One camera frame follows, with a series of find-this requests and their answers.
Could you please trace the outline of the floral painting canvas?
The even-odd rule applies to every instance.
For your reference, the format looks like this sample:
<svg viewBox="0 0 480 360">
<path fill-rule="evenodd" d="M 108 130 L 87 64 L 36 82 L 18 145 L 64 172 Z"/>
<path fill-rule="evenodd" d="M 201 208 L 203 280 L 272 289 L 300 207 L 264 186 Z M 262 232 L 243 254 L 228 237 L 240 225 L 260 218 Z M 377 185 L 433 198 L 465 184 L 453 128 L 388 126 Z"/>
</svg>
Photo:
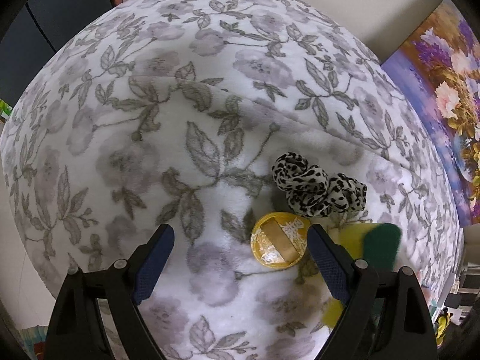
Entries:
<svg viewBox="0 0 480 360">
<path fill-rule="evenodd" d="M 383 63 L 430 134 L 459 220 L 479 222 L 479 39 L 452 0 Z"/>
</svg>

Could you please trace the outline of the yellow round tin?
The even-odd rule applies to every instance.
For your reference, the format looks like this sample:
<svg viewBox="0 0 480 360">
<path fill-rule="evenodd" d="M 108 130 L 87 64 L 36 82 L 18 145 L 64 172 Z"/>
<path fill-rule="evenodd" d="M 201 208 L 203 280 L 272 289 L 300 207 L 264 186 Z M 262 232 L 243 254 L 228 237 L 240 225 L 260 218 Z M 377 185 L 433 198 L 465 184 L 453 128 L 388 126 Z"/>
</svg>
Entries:
<svg viewBox="0 0 480 360">
<path fill-rule="evenodd" d="M 293 267 L 307 249 L 307 232 L 311 221 L 288 212 L 272 212 L 260 218 L 250 235 L 255 259 L 274 270 Z"/>
</svg>

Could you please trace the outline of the black white leopard scrunchie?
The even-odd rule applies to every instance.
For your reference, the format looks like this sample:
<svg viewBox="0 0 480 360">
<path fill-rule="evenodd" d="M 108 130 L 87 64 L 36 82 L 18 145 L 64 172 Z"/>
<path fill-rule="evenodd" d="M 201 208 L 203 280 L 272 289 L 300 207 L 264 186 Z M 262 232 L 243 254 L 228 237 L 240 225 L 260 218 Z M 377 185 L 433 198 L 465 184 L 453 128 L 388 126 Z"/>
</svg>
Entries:
<svg viewBox="0 0 480 360">
<path fill-rule="evenodd" d="M 365 209 L 367 186 L 343 173 L 329 175 L 295 152 L 277 158 L 271 168 L 275 185 L 286 195 L 289 208 L 306 218 Z"/>
</svg>

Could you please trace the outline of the yellow plush toy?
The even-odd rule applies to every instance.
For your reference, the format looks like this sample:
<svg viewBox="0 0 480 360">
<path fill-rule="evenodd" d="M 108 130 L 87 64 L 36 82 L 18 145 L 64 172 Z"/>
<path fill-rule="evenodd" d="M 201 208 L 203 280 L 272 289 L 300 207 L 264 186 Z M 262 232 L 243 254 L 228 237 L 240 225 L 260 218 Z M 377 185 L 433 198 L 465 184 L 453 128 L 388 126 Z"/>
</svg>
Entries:
<svg viewBox="0 0 480 360">
<path fill-rule="evenodd" d="M 435 341 L 437 348 L 440 348 L 443 344 L 444 336 L 450 324 L 452 314 L 448 312 L 448 308 L 444 307 L 442 312 L 437 317 L 435 322 Z"/>
</svg>

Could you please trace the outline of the green yellow sponge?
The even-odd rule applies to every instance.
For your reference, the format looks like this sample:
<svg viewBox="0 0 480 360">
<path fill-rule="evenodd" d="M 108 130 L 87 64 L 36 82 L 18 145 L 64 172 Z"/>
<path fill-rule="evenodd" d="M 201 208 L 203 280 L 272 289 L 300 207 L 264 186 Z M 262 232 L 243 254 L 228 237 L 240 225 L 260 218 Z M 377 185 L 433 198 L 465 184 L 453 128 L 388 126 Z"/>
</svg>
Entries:
<svg viewBox="0 0 480 360">
<path fill-rule="evenodd" d="M 353 259 L 363 258 L 381 271 L 392 271 L 402 232 L 391 223 L 354 223 L 329 235 Z"/>
</svg>

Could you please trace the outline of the floral fleece blanket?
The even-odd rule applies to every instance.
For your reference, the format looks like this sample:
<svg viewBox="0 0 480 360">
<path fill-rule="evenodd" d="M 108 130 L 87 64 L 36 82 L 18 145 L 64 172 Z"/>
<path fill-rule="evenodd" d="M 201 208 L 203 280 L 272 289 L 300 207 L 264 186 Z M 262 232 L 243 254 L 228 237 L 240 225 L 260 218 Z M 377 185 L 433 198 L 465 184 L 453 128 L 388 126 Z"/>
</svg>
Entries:
<svg viewBox="0 0 480 360">
<path fill-rule="evenodd" d="M 329 291 L 310 258 L 278 271 L 255 222 L 286 211 L 275 160 L 364 183 L 360 213 L 402 232 L 397 265 L 428 302 L 463 233 L 437 150 L 376 55 L 301 0 L 128 0 L 28 85 L 1 135 L 16 228 L 53 295 L 67 271 L 128 258 L 170 224 L 175 248 L 140 311 L 169 359 L 313 359 Z"/>
</svg>

